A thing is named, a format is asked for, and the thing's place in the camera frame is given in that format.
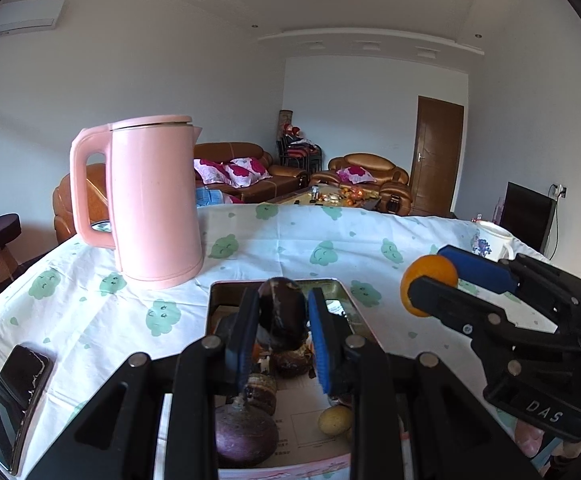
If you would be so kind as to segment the right hand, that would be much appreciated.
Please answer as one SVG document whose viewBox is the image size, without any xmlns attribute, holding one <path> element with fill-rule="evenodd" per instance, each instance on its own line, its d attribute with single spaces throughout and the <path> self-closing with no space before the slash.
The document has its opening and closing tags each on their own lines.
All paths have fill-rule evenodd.
<svg viewBox="0 0 581 480">
<path fill-rule="evenodd" d="M 545 431 L 535 428 L 518 419 L 514 429 L 514 440 L 521 452 L 529 458 L 534 458 L 546 450 L 554 456 L 563 452 L 563 441 L 551 437 Z"/>
</svg>

